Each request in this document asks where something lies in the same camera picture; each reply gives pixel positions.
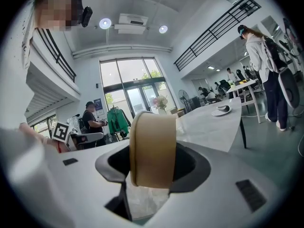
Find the brown tape roll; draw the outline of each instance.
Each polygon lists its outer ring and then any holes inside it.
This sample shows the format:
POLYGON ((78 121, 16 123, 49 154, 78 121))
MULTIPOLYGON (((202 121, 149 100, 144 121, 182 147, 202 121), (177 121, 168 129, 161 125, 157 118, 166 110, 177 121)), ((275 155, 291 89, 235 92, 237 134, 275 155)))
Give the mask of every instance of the brown tape roll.
POLYGON ((131 181, 134 186, 169 188, 176 152, 176 123, 173 115, 142 112, 130 131, 131 181))

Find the gray floor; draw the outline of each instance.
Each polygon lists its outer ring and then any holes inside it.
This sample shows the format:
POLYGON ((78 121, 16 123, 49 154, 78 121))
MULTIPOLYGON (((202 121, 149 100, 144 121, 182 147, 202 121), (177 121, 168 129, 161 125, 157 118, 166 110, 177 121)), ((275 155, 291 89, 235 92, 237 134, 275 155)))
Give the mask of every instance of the gray floor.
MULTIPOLYGON (((300 104, 304 105, 304 91, 300 88, 300 104)), ((265 94, 258 94, 258 107, 261 115, 267 112, 265 94)), ((299 106, 294 114, 299 114, 304 110, 304 106, 299 106)), ((242 109, 242 116, 255 116, 254 105, 249 106, 250 113, 245 106, 242 109)), ((297 171, 299 161, 303 158, 299 155, 297 146, 304 133, 304 117, 295 118, 290 116, 291 125, 295 129, 288 129, 281 132, 275 123, 268 122, 265 117, 261 118, 261 124, 257 117, 242 117, 247 138, 247 149, 243 147, 241 131, 239 130, 229 153, 236 155, 248 165, 265 174, 279 188, 286 189, 294 180, 293 174, 297 171)))

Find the black metal railing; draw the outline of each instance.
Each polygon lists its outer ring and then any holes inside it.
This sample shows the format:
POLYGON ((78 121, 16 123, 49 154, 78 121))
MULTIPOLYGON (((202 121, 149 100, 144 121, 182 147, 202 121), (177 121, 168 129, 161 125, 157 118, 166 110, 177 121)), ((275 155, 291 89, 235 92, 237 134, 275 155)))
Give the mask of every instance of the black metal railing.
POLYGON ((68 75, 68 77, 73 82, 75 82, 76 74, 73 71, 73 69, 71 69, 70 65, 67 63, 67 61, 61 54, 49 29, 38 29, 38 33, 39 33, 40 37, 42 38, 44 44, 48 48, 49 52, 52 54, 56 63, 65 71, 65 73, 68 75))
POLYGON ((215 21, 195 42, 174 62, 181 71, 194 58, 216 42, 221 36, 236 26, 261 6, 253 0, 240 0, 215 21))

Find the standing fan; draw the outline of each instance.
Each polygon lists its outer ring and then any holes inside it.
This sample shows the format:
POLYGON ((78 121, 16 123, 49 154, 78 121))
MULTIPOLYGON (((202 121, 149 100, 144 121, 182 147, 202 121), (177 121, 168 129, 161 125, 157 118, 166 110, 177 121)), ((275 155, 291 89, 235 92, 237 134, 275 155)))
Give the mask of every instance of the standing fan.
POLYGON ((180 102, 182 102, 185 105, 187 112, 192 111, 191 106, 189 104, 189 95, 187 94, 186 91, 184 91, 182 89, 179 91, 179 99, 180 99, 180 102))

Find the plate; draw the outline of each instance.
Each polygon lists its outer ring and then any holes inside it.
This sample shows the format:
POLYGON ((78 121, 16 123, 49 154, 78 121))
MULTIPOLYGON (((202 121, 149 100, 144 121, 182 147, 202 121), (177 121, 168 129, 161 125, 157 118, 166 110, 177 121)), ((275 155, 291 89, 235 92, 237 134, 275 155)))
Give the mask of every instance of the plate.
POLYGON ((230 108, 230 109, 229 109, 229 111, 227 111, 227 112, 222 112, 222 111, 219 111, 218 109, 216 109, 214 112, 211 113, 211 115, 213 115, 213 116, 222 116, 222 115, 225 115, 225 114, 231 112, 232 107, 229 106, 229 108, 230 108))

